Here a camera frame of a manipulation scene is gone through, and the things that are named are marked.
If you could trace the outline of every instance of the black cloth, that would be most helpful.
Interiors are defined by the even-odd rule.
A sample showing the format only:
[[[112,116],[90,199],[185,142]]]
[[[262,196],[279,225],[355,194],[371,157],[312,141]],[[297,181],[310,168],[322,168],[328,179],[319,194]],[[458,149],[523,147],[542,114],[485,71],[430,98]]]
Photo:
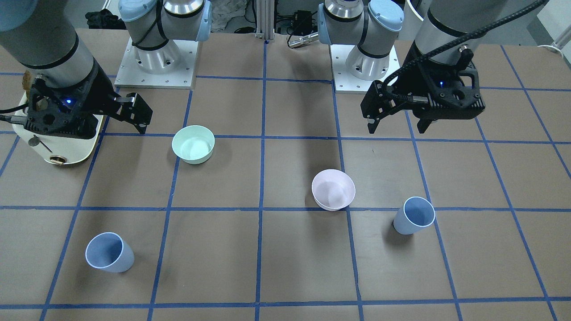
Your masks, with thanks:
[[[123,20],[107,9],[85,14],[89,29],[127,29]]]

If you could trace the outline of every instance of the light blue plastic cup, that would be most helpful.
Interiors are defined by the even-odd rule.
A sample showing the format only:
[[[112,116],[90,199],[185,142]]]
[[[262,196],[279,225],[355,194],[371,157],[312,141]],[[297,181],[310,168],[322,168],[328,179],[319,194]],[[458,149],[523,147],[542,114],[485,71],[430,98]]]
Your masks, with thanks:
[[[189,164],[200,164],[212,156],[214,134],[200,125],[187,126],[172,139],[172,151]]]
[[[436,212],[429,201],[413,196],[396,213],[393,225],[400,234],[413,234],[434,223]]]
[[[135,262],[135,255],[121,236],[105,232],[89,242],[85,249],[85,260],[93,268],[117,273],[130,269]]]

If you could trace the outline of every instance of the white cable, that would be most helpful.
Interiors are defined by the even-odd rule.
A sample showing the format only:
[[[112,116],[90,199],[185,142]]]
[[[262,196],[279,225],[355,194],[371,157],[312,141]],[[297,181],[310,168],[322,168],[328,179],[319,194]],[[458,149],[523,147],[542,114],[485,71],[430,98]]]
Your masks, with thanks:
[[[552,46],[552,45],[541,45],[541,46],[538,46],[538,47],[545,47],[545,48],[553,49],[553,50],[550,50],[550,51],[551,51],[551,52],[558,52],[558,53],[561,55],[561,57],[564,58],[563,52],[561,51],[561,49],[559,49],[559,48],[557,48],[557,47],[555,47],[555,46]]]

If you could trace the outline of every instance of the blue joint cap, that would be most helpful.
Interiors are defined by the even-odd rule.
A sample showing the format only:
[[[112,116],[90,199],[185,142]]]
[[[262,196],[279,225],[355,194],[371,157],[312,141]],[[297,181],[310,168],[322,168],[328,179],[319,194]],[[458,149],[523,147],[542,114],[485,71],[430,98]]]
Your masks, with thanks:
[[[319,4],[317,8],[317,32],[319,32],[319,42],[326,45],[332,45],[331,39],[329,38],[329,32],[327,31],[327,23],[325,22],[325,7],[323,3]]]
[[[391,0],[371,0],[369,12],[374,20],[390,31],[397,33],[403,27],[404,12]]]
[[[20,27],[34,13],[38,0],[0,0],[0,31]]]
[[[204,3],[204,8],[202,8],[202,17],[200,20],[200,27],[198,27],[198,33],[196,34],[196,41],[206,41],[210,38],[210,28],[212,27],[212,9],[210,6],[210,0]]]
[[[146,15],[155,5],[156,0],[120,0],[121,19],[125,22],[135,21]]]

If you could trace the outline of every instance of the plastic bowl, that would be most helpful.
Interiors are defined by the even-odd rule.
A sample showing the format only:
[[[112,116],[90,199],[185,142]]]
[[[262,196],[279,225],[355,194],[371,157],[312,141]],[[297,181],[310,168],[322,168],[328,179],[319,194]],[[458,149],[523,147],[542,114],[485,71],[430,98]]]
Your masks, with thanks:
[[[319,207],[328,211],[338,211],[353,202],[355,184],[342,171],[324,170],[313,178],[311,193]]]
[[[200,164],[212,156],[214,134],[200,125],[187,126],[172,139],[172,151],[189,164]]]

